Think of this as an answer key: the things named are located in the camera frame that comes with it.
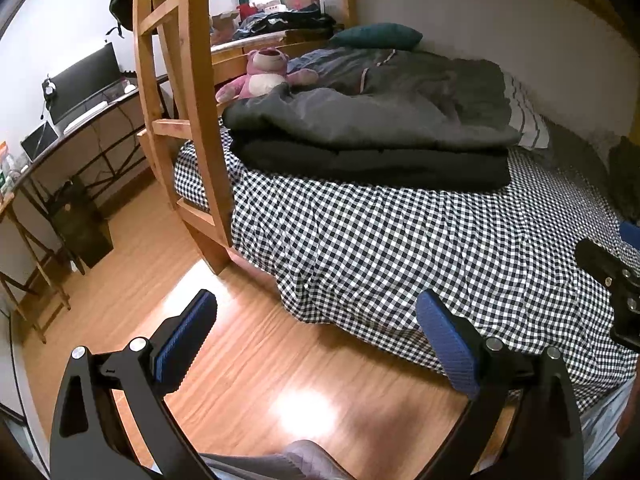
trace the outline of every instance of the light blue jeans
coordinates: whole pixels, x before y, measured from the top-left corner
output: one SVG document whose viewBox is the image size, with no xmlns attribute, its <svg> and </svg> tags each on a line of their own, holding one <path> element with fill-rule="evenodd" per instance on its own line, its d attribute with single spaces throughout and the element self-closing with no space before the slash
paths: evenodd
<svg viewBox="0 0 640 480">
<path fill-rule="evenodd" d="M 584 442 L 584 477 L 589 478 L 618 442 L 616 427 L 625 411 L 634 379 L 611 392 L 580 418 Z"/>
</svg>

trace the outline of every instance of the laptop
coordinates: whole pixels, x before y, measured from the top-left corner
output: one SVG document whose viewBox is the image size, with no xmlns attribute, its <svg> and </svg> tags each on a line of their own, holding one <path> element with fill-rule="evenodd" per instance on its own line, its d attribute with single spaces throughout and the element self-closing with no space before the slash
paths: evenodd
<svg viewBox="0 0 640 480">
<path fill-rule="evenodd" d="M 49 123 L 44 123 L 38 126 L 32 134 L 28 135 L 20 145 L 29 157 L 29 160 L 35 162 L 42 152 L 56 142 L 56 140 L 58 140 L 56 131 Z"/>
</svg>

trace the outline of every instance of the blue gripper pad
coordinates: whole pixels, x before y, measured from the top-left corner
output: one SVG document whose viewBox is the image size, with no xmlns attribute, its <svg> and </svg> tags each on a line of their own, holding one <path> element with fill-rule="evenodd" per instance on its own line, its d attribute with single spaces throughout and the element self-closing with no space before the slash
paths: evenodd
<svg viewBox="0 0 640 480">
<path fill-rule="evenodd" d="M 444 312 L 446 308 L 431 290 L 422 292 L 415 303 L 418 323 L 436 352 L 451 385 L 473 399 L 480 390 L 476 378 L 478 363 L 450 320 L 452 315 L 448 310 Z"/>
<path fill-rule="evenodd" d="M 153 375 L 163 395 L 180 387 L 216 322 L 217 312 L 216 297 L 208 290 L 201 290 L 181 316 L 165 320 L 163 324 L 167 326 L 161 325 L 156 331 L 160 333 L 164 328 L 173 329 L 158 352 L 154 352 Z"/>
<path fill-rule="evenodd" d="M 631 222 L 620 224 L 620 238 L 640 251 L 640 227 Z"/>
</svg>

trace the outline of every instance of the striped pillow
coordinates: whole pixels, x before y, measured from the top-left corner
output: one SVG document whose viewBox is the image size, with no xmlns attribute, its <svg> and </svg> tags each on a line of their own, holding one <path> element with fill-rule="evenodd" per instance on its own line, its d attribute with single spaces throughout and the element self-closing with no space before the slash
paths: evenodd
<svg viewBox="0 0 640 480">
<path fill-rule="evenodd" d="M 539 150 L 549 147 L 549 131 L 545 121 L 535 112 L 527 96 L 527 91 L 520 81 L 507 72 L 504 75 L 504 96 L 511 106 L 509 126 L 520 132 L 519 146 L 528 150 Z"/>
</svg>

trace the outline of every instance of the cabinet door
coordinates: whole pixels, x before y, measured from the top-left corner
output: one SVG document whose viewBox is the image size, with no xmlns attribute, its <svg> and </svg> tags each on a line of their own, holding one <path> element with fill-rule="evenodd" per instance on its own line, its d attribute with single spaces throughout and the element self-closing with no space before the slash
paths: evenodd
<svg viewBox="0 0 640 480">
<path fill-rule="evenodd" d="M 0 313 L 0 404 L 23 415 L 15 384 L 14 364 L 9 340 L 9 319 Z"/>
</svg>

